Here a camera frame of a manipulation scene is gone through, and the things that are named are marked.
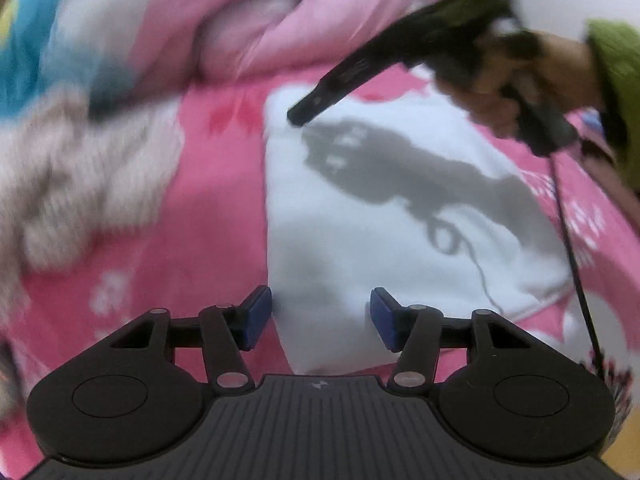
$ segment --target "blue fabric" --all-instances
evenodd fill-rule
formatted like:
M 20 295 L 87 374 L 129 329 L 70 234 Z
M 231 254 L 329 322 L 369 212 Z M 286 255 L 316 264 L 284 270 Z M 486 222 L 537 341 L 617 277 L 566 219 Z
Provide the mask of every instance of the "blue fabric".
M 53 30 L 40 54 L 40 88 L 65 81 L 87 90 L 92 107 L 119 101 L 134 87 L 133 70 L 93 49 L 68 44 Z
M 40 77 L 60 0 L 17 0 L 8 37 L 0 44 L 0 117 L 11 118 L 51 85 Z

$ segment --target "circular pad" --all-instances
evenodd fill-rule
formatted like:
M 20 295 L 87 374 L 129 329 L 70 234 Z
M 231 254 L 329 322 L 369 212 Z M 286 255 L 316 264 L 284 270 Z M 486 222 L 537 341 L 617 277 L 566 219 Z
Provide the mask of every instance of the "circular pad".
M 559 382 L 537 375 L 516 375 L 497 384 L 495 400 L 505 410 L 522 416 L 551 416 L 569 403 L 569 392 Z
M 145 403 L 146 394 L 142 381 L 124 375 L 105 375 L 80 384 L 73 401 L 85 415 L 111 418 L 134 412 Z

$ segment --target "ribbed black plate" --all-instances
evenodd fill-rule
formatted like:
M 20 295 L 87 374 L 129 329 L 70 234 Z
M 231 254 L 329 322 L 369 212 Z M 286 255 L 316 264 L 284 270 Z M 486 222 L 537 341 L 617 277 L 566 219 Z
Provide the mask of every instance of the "ribbed black plate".
M 183 443 L 114 469 L 44 461 L 30 480 L 614 480 L 594 458 L 551 468 L 476 455 L 420 399 L 386 393 L 374 377 L 268 376 L 222 397 Z

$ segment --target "hand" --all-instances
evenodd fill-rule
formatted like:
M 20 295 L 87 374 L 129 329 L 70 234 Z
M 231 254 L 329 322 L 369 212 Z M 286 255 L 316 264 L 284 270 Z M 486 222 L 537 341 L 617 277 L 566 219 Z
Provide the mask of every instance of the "hand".
M 489 127 L 497 137 L 511 137 L 518 131 L 520 107 L 499 91 L 520 71 L 532 73 L 540 90 L 563 112 L 587 106 L 602 110 L 604 104 L 590 48 L 585 43 L 551 34 L 539 37 L 543 55 L 535 60 L 513 59 L 500 39 L 493 40 L 484 47 L 483 67 L 473 88 L 459 88 L 437 75 L 436 84 L 454 104 L 469 111 L 473 122 Z

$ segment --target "pink bedding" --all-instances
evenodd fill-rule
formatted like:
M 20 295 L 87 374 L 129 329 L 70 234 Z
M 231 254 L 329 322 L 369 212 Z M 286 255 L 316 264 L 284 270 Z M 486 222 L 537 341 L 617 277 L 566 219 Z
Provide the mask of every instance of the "pink bedding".
M 287 0 L 245 0 L 204 28 L 199 69 L 207 80 L 225 81 L 337 62 L 415 1 L 302 0 L 290 11 Z
M 155 307 L 174 317 L 204 306 L 234 303 L 267 280 L 262 110 L 270 91 L 286 82 L 315 82 L 323 70 L 221 88 L 192 88 L 180 121 L 186 144 L 180 168 L 155 226 L 98 241 L 68 276 L 31 275 L 30 300 L 6 327 L 27 388 L 51 369 Z M 358 91 L 389 100 L 426 83 L 390 70 Z M 524 146 L 492 140 L 522 170 L 548 215 L 556 220 L 546 162 Z M 640 242 L 631 227 L 568 155 L 558 156 L 568 219 L 607 361 L 640 370 Z M 588 360 L 574 294 L 521 325 L 572 358 Z M 271 322 L 255 351 L 244 356 L 258 379 L 290 371 Z M 443 354 L 441 380 L 464 363 L 464 352 Z M 202 378 L 197 352 L 178 363 Z M 389 368 L 377 370 L 382 376 Z M 40 458 L 23 416 L 0 436 L 3 472 L 21 478 Z

